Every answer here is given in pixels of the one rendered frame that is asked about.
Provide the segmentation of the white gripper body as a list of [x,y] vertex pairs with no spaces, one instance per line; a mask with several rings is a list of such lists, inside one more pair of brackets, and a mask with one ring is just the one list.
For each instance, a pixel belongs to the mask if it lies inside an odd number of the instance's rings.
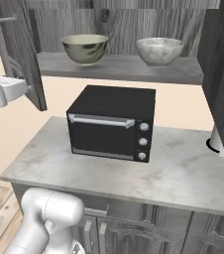
[[28,92],[28,85],[23,79],[13,77],[0,77],[0,106],[6,106]]

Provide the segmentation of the grey wood cabinet door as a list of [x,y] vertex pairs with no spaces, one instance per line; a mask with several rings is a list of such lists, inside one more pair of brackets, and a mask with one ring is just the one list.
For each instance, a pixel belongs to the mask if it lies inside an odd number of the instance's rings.
[[14,59],[28,85],[26,96],[40,110],[47,110],[47,103],[34,43],[33,31],[26,0],[0,0],[0,18],[16,16],[14,22],[1,25],[9,56]]
[[224,147],[224,0],[207,9],[197,55],[204,78],[202,88]]

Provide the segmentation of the grey base cabinet door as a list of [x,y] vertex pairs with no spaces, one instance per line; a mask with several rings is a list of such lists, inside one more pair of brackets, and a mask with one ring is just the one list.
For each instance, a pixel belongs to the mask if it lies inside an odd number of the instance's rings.
[[194,212],[181,254],[224,254],[224,215]]
[[98,218],[99,229],[101,222],[107,224],[106,254],[181,254],[188,218],[173,216],[162,224]]
[[[91,221],[91,229],[90,229],[91,244],[92,244],[91,253],[88,253],[86,251],[85,242],[84,242],[84,225],[87,220]],[[85,250],[85,254],[99,254],[97,225],[96,225],[95,217],[84,215],[82,219],[80,220],[80,222],[72,227],[72,235],[81,244],[81,246]]]

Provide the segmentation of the green glazed bowl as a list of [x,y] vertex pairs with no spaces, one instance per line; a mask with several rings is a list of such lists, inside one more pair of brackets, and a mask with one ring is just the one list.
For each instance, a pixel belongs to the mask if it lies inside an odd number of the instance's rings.
[[103,57],[108,38],[103,35],[84,34],[62,38],[61,43],[68,57],[79,65],[94,65]]

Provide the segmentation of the black toaster oven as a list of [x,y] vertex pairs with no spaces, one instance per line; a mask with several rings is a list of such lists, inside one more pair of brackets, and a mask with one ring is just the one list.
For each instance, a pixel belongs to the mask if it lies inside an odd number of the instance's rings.
[[71,152],[148,162],[155,103],[153,89],[86,85],[66,110]]

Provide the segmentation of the white marble bowl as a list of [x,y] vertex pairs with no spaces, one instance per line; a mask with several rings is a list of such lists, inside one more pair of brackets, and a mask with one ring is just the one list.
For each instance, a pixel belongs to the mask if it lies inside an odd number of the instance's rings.
[[144,38],[136,42],[141,60],[149,67],[164,67],[182,53],[184,42],[171,38]]

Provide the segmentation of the grey drawer front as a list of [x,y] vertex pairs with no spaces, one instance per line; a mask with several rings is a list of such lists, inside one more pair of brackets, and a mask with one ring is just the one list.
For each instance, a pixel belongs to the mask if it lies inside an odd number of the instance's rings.
[[84,195],[85,212],[100,217],[114,217],[138,221],[141,205],[136,202],[95,195]]

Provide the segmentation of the white cylinder on black base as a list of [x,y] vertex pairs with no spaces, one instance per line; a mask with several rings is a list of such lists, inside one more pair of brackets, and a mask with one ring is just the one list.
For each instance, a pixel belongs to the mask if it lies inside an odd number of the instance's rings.
[[224,147],[216,126],[213,126],[210,138],[206,141],[206,146],[221,158],[224,158]]

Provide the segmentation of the grey wood wall cabinet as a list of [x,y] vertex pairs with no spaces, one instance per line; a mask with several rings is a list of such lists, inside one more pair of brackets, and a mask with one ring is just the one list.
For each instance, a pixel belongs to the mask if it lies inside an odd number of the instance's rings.
[[[27,0],[41,74],[95,79],[200,84],[198,62],[205,15],[221,0]],[[109,38],[105,56],[80,66],[60,39],[75,34]],[[147,66],[136,42],[147,37],[184,42],[181,57],[167,67]]]

